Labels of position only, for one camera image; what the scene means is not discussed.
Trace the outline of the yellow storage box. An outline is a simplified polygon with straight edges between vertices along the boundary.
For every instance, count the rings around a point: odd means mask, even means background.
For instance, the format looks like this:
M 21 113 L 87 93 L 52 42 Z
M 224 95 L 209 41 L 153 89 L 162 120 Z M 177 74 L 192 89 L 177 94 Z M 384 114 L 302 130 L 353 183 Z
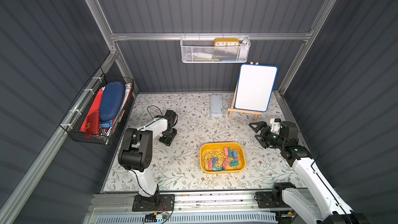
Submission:
M 229 157 L 226 157 L 224 154 L 224 148 L 227 147 L 229 149 Z M 212 170 L 214 164 L 211 160 L 208 163 L 203 161 L 203 153 L 206 150 L 210 150 L 213 157 L 218 158 L 218 162 L 215 164 L 219 167 L 222 167 L 223 162 L 225 159 L 230 159 L 230 161 L 234 161 L 232 151 L 236 150 L 238 155 L 239 166 L 237 167 L 230 167 L 223 168 L 222 171 L 215 172 Z M 200 166 L 201 169 L 208 174 L 218 174 L 218 173 L 237 173 L 244 170 L 246 167 L 246 158 L 244 154 L 243 147 L 235 142 L 223 142 L 223 143 L 208 143 L 201 147 L 200 149 Z

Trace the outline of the teal binder clip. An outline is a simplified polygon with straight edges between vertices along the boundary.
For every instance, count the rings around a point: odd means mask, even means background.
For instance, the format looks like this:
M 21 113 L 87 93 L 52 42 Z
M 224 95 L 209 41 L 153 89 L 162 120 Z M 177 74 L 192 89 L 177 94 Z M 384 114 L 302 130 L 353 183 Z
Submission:
M 229 166 L 230 167 L 237 167 L 237 166 L 239 166 L 239 161 L 238 160 L 230 161 Z
M 219 167 L 219 166 L 217 166 L 217 165 L 214 165 L 213 167 L 212 167 L 212 170 L 213 171 L 215 171 L 215 172 L 218 172 L 218 171 L 222 171 L 222 167 Z

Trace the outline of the pink binder clip top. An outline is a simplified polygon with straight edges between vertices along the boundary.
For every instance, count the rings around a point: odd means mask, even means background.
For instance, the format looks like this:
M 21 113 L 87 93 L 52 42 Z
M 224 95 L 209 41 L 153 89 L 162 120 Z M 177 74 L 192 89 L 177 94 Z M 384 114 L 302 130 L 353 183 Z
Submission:
M 227 147 L 224 148 L 224 154 L 226 157 L 229 157 L 229 149 Z

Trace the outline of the pink binder clip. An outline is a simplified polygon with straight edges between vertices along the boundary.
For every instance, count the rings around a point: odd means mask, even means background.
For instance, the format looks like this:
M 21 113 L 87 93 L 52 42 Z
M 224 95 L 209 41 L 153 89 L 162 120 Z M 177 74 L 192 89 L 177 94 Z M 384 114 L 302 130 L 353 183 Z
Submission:
M 223 168 L 227 168 L 228 166 L 229 166 L 229 163 L 230 163 L 230 159 L 228 158 L 228 159 L 225 159 L 225 161 L 223 162 L 223 164 L 222 164 L 222 167 Z
M 229 157 L 229 149 L 227 147 L 224 148 L 224 154 L 226 157 Z

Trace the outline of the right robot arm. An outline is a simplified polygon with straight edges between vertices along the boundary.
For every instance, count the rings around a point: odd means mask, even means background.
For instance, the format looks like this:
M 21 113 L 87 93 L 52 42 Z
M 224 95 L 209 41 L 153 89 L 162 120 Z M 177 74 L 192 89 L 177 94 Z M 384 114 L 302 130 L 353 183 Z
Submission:
M 316 165 L 310 151 L 299 144 L 294 122 L 272 119 L 252 122 L 250 128 L 263 148 L 278 149 L 288 165 L 305 182 L 315 204 L 306 199 L 293 183 L 275 183 L 269 195 L 256 193 L 259 208 L 290 207 L 307 224 L 367 224 L 364 214 L 356 213 L 333 189 Z

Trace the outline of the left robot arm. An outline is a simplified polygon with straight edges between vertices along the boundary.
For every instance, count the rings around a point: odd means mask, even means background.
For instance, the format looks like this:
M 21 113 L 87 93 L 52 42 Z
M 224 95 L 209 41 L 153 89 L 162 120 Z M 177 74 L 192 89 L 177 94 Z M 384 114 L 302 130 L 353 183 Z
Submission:
M 124 132 L 122 145 L 118 153 L 118 162 L 136 179 L 142 197 L 154 198 L 158 185 L 150 172 L 153 155 L 153 139 L 170 146 L 177 134 L 175 125 L 178 115 L 167 110 L 165 115 L 154 117 L 149 123 L 137 129 L 128 128 Z

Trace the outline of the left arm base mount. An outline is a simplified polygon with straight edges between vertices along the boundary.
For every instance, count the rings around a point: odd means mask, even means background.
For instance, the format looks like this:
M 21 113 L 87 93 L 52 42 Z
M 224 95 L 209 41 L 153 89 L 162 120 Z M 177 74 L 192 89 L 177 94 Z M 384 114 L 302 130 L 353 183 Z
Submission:
M 172 211 L 175 205 L 175 195 L 156 195 L 154 197 L 143 197 L 136 195 L 134 198 L 133 212 L 162 212 Z

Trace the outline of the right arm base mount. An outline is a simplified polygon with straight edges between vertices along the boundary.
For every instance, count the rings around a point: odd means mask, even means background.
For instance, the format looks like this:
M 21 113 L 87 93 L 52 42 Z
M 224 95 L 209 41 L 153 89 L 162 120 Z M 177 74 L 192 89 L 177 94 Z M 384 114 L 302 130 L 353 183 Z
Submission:
M 258 208 L 290 208 L 283 201 L 275 200 L 271 192 L 256 192 L 254 199 Z

